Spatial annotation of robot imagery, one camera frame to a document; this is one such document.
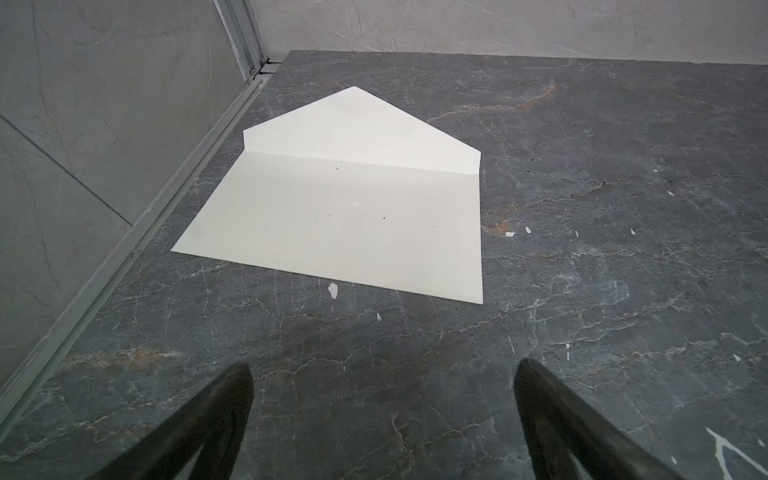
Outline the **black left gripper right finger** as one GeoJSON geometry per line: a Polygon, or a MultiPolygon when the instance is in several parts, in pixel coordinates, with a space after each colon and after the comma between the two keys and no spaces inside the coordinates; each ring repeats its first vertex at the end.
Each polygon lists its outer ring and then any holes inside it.
{"type": "Polygon", "coordinates": [[[514,394],[538,479],[679,479],[533,358],[520,361],[514,394]]]}

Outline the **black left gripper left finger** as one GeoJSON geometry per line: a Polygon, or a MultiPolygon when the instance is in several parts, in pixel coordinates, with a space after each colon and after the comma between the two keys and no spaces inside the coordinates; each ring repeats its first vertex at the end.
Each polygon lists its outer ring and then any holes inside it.
{"type": "Polygon", "coordinates": [[[238,362],[92,479],[174,479],[190,460],[191,479],[228,479],[254,398],[249,366],[238,362]]]}

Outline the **white paper envelope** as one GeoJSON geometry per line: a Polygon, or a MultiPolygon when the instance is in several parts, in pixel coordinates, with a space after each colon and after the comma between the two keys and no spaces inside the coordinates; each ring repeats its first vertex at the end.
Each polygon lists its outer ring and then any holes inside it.
{"type": "Polygon", "coordinates": [[[477,149],[357,87],[243,140],[175,252],[482,302],[477,149]]]}

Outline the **aluminium frame left post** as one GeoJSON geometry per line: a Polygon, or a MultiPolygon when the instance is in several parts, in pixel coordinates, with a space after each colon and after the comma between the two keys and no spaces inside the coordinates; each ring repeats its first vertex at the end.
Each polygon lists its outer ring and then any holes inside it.
{"type": "Polygon", "coordinates": [[[251,0],[214,0],[245,82],[252,82],[269,56],[251,0]]]}

